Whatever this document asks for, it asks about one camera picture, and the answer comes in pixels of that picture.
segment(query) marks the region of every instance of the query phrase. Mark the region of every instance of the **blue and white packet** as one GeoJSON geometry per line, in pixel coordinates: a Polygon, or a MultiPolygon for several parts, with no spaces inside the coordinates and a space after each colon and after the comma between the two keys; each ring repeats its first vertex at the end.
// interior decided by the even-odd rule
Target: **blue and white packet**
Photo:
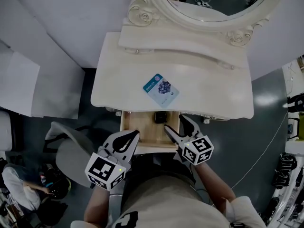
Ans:
{"type": "Polygon", "coordinates": [[[160,74],[156,74],[144,87],[143,90],[156,101],[162,108],[168,105],[180,93],[168,80],[160,74]]]}

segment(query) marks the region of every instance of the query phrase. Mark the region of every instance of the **open drawer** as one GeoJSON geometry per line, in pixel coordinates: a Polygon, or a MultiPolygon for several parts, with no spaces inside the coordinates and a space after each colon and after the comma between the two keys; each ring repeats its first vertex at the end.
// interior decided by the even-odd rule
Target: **open drawer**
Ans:
{"type": "MultiPolygon", "coordinates": [[[[124,112],[122,111],[120,131],[138,130],[140,139],[135,154],[155,152],[175,152],[177,146],[164,131],[164,123],[154,122],[155,112],[124,112]]],[[[166,112],[167,125],[179,132],[179,112],[166,112]]]]}

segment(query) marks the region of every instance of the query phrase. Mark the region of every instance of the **small black box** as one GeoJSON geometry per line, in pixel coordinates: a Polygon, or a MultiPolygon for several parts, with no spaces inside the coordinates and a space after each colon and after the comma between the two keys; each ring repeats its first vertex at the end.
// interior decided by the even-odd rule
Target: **small black box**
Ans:
{"type": "Polygon", "coordinates": [[[154,114],[154,121],[157,124],[165,124],[167,122],[167,114],[166,112],[156,112],[154,114]]]}

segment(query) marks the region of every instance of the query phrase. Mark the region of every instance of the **white cube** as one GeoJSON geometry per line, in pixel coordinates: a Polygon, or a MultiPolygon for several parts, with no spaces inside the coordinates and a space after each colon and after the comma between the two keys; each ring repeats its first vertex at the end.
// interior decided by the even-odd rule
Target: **white cube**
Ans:
{"type": "Polygon", "coordinates": [[[85,173],[90,182],[110,191],[125,178],[126,168],[93,153],[85,173]]]}
{"type": "Polygon", "coordinates": [[[193,165],[198,165],[211,158],[214,146],[208,136],[184,144],[182,156],[190,161],[193,165]]]}

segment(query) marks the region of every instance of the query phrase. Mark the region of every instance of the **white t-shirt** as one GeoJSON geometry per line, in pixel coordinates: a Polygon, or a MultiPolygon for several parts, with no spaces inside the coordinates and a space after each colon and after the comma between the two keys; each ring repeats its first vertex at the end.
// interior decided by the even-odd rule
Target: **white t-shirt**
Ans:
{"type": "MultiPolygon", "coordinates": [[[[232,222],[250,228],[265,224],[248,197],[240,197],[229,207],[232,222]]],[[[113,228],[229,228],[230,221],[216,208],[203,203],[198,193],[184,181],[159,176],[141,184],[126,201],[113,228]]],[[[95,228],[74,221],[71,228],[95,228]]]]}

